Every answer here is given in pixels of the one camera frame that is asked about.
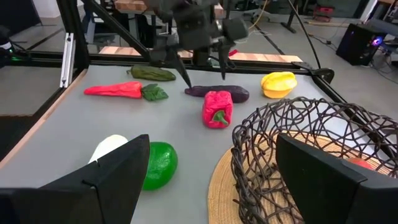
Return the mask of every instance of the brown woven basket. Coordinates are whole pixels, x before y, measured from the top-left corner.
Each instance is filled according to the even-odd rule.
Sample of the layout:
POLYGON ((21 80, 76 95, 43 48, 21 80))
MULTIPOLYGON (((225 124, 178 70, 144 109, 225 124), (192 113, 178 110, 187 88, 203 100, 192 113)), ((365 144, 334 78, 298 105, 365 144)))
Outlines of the brown woven basket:
POLYGON ((392 119, 354 104, 281 100, 258 108, 233 131, 234 202, 243 223, 303 223, 275 161, 279 133, 336 157, 361 157, 374 170, 397 177, 398 124, 392 119))

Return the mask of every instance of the concrete floor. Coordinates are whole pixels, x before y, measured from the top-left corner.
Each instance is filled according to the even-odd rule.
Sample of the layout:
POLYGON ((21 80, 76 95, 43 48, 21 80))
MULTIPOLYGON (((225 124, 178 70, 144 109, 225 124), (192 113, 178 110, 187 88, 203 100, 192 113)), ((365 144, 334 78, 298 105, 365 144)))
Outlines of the concrete floor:
MULTIPOLYGON (((297 21, 294 21, 292 25, 297 30, 297 33, 292 34, 279 24, 280 21, 287 20, 286 16, 269 16, 269 19, 269 22, 267 19, 262 19, 258 23, 258 26, 269 34, 268 38, 286 55, 298 55, 303 61, 316 67, 317 63, 313 52, 297 21)), ((350 22, 350 20, 335 19, 334 22, 342 23, 350 22)), ((26 41, 27 43, 21 45, 29 48, 62 28, 62 22, 59 18, 44 19, 43 23, 54 26, 32 27, 15 35, 12 40, 26 41)), ((326 39, 332 37, 331 41, 335 45, 340 43, 346 30, 344 27, 310 25, 306 25, 306 29, 309 33, 318 37, 326 39)), ((61 52, 63 50, 64 35, 64 31, 59 32, 33 50, 61 52)), ((328 46, 314 39, 312 39, 312 42, 322 67, 329 67, 335 71, 335 79, 331 85, 343 98, 368 110, 398 120, 397 84, 383 78, 373 68, 351 66, 348 62, 335 55, 334 50, 328 46)), ((123 40, 119 42, 119 37, 115 38, 115 43, 112 45, 127 46, 123 40)), ((279 54, 270 42, 256 31, 251 32, 247 40, 240 41, 236 48, 240 52, 279 54)), ((89 45, 89 51, 91 53, 98 52, 94 45, 89 45)), ((383 61, 380 55, 375 56, 375 60, 383 61)), ((33 113, 44 103, 46 100, 45 96, 49 97, 57 89, 59 76, 60 69, 56 68, 5 67, 0 69, 0 83, 2 83, 2 86, 0 86, 0 94, 2 94, 0 114, 33 113)), ((385 74, 385 76, 398 82, 398 72, 396 71, 385 74)))

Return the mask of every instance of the red pepper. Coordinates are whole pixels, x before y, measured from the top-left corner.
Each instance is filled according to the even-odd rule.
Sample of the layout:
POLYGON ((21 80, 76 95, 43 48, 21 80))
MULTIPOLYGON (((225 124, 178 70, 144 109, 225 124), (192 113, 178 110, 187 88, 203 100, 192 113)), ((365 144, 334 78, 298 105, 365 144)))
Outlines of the red pepper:
POLYGON ((209 91, 205 95, 202 119, 209 128, 226 128, 231 124, 233 102, 228 91, 209 91))
POLYGON ((142 98, 142 84, 140 82, 126 82, 106 86, 93 86, 85 90, 86 95, 123 96, 142 98))

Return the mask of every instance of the plastic vegetable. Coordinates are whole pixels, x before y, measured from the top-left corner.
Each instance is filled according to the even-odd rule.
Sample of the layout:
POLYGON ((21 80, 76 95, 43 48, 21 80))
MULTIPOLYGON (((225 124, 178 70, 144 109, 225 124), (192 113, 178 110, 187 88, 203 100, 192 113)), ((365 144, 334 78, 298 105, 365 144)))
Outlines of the plastic vegetable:
POLYGON ((149 84, 141 89, 143 97, 148 101, 167 99, 169 96, 157 84, 149 84))
POLYGON ((105 86, 93 86, 84 91, 86 95, 123 96, 141 98, 142 84, 140 82, 126 82, 105 86))
POLYGON ((297 80, 292 72, 272 72, 261 80, 264 95, 274 99, 287 96, 296 86, 297 80))
POLYGON ((104 139, 103 141, 101 141, 98 144, 97 148, 95 149, 95 151, 88 163, 96 161, 100 157, 105 156, 109 152, 119 148, 120 146, 124 145, 127 142, 128 142, 128 140, 125 137, 120 136, 118 134, 114 134, 114 135, 107 137, 106 139, 104 139))
POLYGON ((175 75, 172 72, 157 67, 134 65, 127 73, 131 73, 134 78, 141 78, 155 81, 172 81, 175 75))
POLYGON ((226 128, 231 124, 233 102, 228 91, 210 91, 202 109, 203 123, 209 128, 226 128))
POLYGON ((352 157, 352 158, 348 158, 346 160, 348 162, 352 162, 353 164, 356 164, 358 166, 373 170, 373 167, 368 162, 366 162, 364 159, 352 157))
POLYGON ((228 91, 231 93, 234 103, 243 103, 248 100, 250 96, 247 90, 236 85, 193 86, 191 89, 186 88, 185 94, 204 97, 209 91, 228 91))
POLYGON ((166 185, 177 170, 178 157, 173 146, 166 142, 151 142, 144 190, 157 190, 166 185))

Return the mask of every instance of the white object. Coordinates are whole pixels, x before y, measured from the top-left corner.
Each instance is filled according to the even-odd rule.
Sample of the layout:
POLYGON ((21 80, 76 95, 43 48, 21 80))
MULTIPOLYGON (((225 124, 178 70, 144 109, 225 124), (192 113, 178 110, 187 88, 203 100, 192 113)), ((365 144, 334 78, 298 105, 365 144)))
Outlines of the white object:
POLYGON ((94 151, 93 156, 91 157, 88 163, 97 161, 97 159, 99 159, 100 157, 105 156, 106 154, 110 153, 111 151, 117 149, 118 147, 124 145, 127 142, 128 140, 125 137, 120 136, 118 134, 114 134, 107 137, 98 144, 97 148, 94 151))

